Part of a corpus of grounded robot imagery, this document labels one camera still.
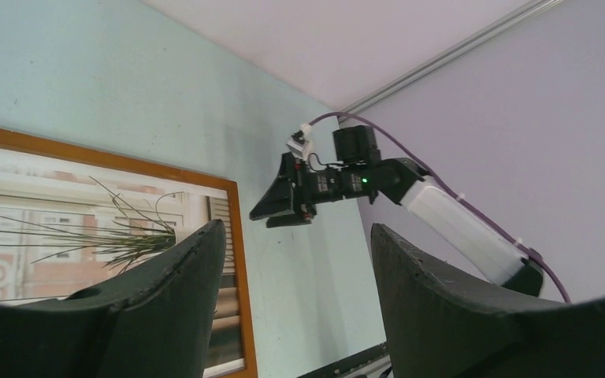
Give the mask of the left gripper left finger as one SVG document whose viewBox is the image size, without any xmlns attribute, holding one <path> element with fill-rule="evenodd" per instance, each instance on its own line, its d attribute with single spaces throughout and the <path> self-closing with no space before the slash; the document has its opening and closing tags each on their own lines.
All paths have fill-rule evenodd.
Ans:
<svg viewBox="0 0 605 378">
<path fill-rule="evenodd" d="M 64 299 L 0 304 L 0 377 L 200 377 L 225 260 L 212 220 Z"/>
</svg>

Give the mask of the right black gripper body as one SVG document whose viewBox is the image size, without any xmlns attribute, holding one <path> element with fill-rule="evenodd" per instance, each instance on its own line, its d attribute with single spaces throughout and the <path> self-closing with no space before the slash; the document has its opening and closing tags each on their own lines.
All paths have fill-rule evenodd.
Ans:
<svg viewBox="0 0 605 378">
<path fill-rule="evenodd" d="M 337 163 L 322 170 L 296 158 L 298 184 L 295 187 L 297 214 L 315 214 L 319 203 L 349 198 L 375 198 L 377 190 L 370 183 L 370 172 L 380 162 L 376 136 L 370 126 L 341 128 L 332 133 Z"/>
</svg>

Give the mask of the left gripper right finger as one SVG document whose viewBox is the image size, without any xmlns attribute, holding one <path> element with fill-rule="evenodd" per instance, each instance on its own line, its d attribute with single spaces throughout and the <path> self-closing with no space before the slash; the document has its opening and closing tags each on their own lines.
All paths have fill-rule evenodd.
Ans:
<svg viewBox="0 0 605 378">
<path fill-rule="evenodd" d="M 397 377 L 605 377 L 605 297 L 553 302 L 480 280 L 371 229 Z"/>
</svg>

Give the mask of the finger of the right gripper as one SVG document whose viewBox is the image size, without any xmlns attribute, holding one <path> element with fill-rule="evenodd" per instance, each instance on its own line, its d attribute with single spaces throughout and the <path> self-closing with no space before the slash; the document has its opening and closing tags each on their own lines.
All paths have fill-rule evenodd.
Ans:
<svg viewBox="0 0 605 378">
<path fill-rule="evenodd" d="M 295 210 L 296 163 L 292 153 L 281 155 L 274 181 L 249 213 L 252 221 L 294 221 L 299 217 Z"/>
<path fill-rule="evenodd" d="M 267 228 L 282 228 L 310 224 L 312 217 L 309 214 L 289 214 L 278 217 L 270 217 L 265 225 Z"/>
</svg>

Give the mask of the plant photo print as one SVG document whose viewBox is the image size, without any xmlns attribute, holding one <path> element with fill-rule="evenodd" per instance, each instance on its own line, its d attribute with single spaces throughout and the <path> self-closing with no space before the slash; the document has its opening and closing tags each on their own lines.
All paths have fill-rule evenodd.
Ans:
<svg viewBox="0 0 605 378">
<path fill-rule="evenodd" d="M 0 303 L 67 297 L 230 210 L 220 189 L 0 149 Z"/>
</svg>

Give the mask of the wooden picture frame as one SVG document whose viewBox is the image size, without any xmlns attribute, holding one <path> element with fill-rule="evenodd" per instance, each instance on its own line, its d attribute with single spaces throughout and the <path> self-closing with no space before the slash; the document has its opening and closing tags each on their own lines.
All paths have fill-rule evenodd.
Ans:
<svg viewBox="0 0 605 378">
<path fill-rule="evenodd" d="M 205 368 L 200 377 L 256 376 L 256 352 L 247 286 L 244 237 L 238 187 L 235 182 L 1 128 L 0 149 L 226 191 L 231 206 L 231 227 L 225 227 L 224 267 L 213 314 Z M 154 257 L 181 243 L 188 236 L 183 237 L 172 246 L 163 248 Z"/>
</svg>

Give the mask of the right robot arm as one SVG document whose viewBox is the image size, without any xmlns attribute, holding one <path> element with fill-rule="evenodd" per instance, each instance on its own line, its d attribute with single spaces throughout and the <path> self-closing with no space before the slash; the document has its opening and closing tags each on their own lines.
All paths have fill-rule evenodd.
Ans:
<svg viewBox="0 0 605 378">
<path fill-rule="evenodd" d="M 250 211 L 267 228 L 310 224 L 316 206 L 345 199 L 384 195 L 403 206 L 501 287 L 539 296 L 544 274 L 535 261 L 472 214 L 457 199 L 432 184 L 429 172 L 409 158 L 382 159 L 374 129 L 359 125 L 333 133 L 338 162 L 323 170 L 310 167 L 311 142 L 304 125 L 288 142 L 276 178 Z"/>
</svg>

